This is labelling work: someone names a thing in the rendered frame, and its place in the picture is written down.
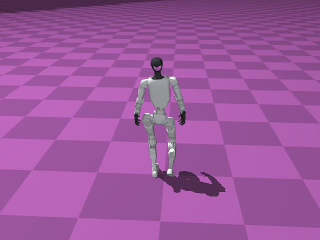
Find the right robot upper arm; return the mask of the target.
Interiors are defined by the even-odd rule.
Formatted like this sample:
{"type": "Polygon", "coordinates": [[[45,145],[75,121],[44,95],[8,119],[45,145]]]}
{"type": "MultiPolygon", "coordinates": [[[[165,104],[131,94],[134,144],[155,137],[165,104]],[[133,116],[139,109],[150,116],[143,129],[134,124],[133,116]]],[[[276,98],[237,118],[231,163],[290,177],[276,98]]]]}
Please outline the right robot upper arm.
{"type": "Polygon", "coordinates": [[[183,100],[182,96],[181,96],[181,90],[180,90],[180,86],[179,86],[177,78],[174,76],[171,76],[171,77],[168,77],[168,80],[169,80],[169,84],[172,85],[173,91],[175,93],[175,96],[174,96],[175,100],[177,102],[183,100]]]}

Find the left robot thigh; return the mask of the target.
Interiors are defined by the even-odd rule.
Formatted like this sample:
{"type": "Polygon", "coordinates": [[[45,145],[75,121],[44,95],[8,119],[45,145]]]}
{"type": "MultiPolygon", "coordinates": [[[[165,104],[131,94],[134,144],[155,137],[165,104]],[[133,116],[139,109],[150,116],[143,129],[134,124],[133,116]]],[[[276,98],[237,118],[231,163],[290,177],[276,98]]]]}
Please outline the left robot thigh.
{"type": "Polygon", "coordinates": [[[145,130],[148,135],[150,147],[154,147],[157,144],[157,139],[155,138],[154,124],[152,123],[153,114],[145,113],[142,117],[142,123],[144,124],[145,130]]]}

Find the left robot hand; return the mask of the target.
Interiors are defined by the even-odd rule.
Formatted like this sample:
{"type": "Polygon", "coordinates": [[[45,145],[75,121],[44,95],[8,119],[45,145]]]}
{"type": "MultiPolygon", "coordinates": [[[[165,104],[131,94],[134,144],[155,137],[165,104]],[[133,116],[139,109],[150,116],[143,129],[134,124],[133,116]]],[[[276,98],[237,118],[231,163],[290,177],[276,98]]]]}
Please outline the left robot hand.
{"type": "Polygon", "coordinates": [[[139,120],[138,119],[138,117],[140,117],[137,113],[134,115],[134,121],[135,121],[135,124],[137,125],[137,126],[139,126],[140,124],[140,122],[138,122],[138,121],[141,121],[141,120],[139,120]]]}

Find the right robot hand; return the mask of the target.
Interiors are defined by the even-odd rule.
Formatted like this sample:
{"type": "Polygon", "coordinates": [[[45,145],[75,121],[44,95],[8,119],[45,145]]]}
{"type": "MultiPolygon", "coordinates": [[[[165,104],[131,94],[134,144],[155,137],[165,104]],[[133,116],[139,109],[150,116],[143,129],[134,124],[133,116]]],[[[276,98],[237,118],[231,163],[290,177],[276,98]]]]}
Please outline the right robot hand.
{"type": "MultiPolygon", "coordinates": [[[[181,114],[181,112],[180,112],[180,114],[181,114]]],[[[185,119],[186,119],[185,114],[186,114],[186,111],[183,111],[182,114],[178,116],[178,117],[181,116],[181,119],[178,121],[178,122],[181,121],[181,122],[179,123],[180,125],[184,125],[184,124],[185,124],[185,119]]]]}

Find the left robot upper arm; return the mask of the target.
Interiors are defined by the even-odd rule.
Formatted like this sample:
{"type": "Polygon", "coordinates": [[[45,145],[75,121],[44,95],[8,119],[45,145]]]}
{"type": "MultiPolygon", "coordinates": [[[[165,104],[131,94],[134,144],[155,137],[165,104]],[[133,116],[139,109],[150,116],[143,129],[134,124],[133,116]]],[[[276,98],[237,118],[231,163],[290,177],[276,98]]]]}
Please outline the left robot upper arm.
{"type": "Polygon", "coordinates": [[[144,103],[144,94],[145,94],[145,91],[146,91],[146,87],[148,86],[148,79],[143,79],[141,82],[140,82],[140,85],[139,85],[139,89],[138,89],[138,98],[137,98],[137,104],[140,104],[142,105],[144,103]]]}

